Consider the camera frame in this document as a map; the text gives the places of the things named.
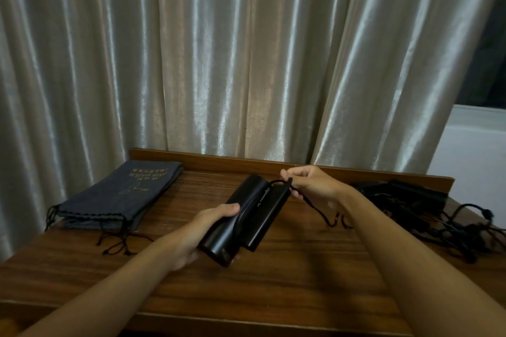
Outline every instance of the person's right arm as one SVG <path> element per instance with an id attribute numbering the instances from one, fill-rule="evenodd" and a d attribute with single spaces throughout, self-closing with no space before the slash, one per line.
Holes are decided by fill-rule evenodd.
<path id="1" fill-rule="evenodd" d="M 315 166 L 282 170 L 281 176 L 292 177 L 311 201 L 344 208 L 416 336 L 506 335 L 500 304 L 353 187 Z"/>

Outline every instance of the white wall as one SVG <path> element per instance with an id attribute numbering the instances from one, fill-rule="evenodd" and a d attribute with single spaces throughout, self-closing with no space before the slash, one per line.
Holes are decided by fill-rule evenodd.
<path id="1" fill-rule="evenodd" d="M 428 174 L 453 177 L 453 199 L 490 209 L 506 228 L 506 110 L 456 105 Z"/>

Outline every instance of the shiny beige curtain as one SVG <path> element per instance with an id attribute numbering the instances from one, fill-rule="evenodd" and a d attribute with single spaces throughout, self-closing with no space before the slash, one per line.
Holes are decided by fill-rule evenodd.
<path id="1" fill-rule="evenodd" d="M 493 0 L 0 0 L 0 259 L 133 146 L 423 173 Z"/>

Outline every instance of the wooden tabletop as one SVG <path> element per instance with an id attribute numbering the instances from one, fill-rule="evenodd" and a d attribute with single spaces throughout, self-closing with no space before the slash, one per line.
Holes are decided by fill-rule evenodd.
<path id="1" fill-rule="evenodd" d="M 248 174 L 187 169 L 145 215 L 140 233 L 171 232 L 198 211 L 225 202 Z M 3 263 L 0 318 L 40 319 L 131 258 L 102 256 L 107 244 L 96 246 L 98 237 L 97 231 L 54 227 Z M 129 239 L 132 251 L 148 244 Z M 506 305 L 506 256 L 483 256 L 468 265 L 434 250 Z M 255 253 L 242 250 L 229 268 L 202 256 L 171 273 L 128 328 L 175 335 L 411 334 L 355 232 L 326 227 L 293 199 Z"/>

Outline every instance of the black hair dryer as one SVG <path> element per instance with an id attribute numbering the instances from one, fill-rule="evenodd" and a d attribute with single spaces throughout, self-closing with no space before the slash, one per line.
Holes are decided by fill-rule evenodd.
<path id="1" fill-rule="evenodd" d="M 271 185 L 258 175 L 248 176 L 226 202 L 238 203 L 240 212 L 218 220 L 200 241 L 199 249 L 224 267 L 241 246 L 254 252 L 290 196 L 291 180 Z"/>

